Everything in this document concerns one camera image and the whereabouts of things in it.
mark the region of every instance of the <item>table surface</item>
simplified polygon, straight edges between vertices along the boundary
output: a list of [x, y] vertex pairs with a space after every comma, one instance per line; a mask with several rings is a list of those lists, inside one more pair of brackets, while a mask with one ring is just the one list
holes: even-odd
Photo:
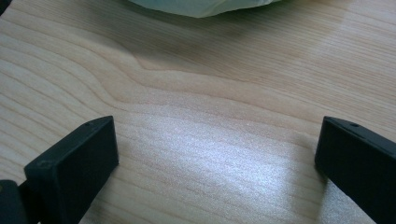
[[372, 223], [314, 168], [323, 116], [396, 140], [396, 1], [205, 19], [14, 0], [0, 19], [0, 179], [113, 115], [120, 166], [81, 223]]

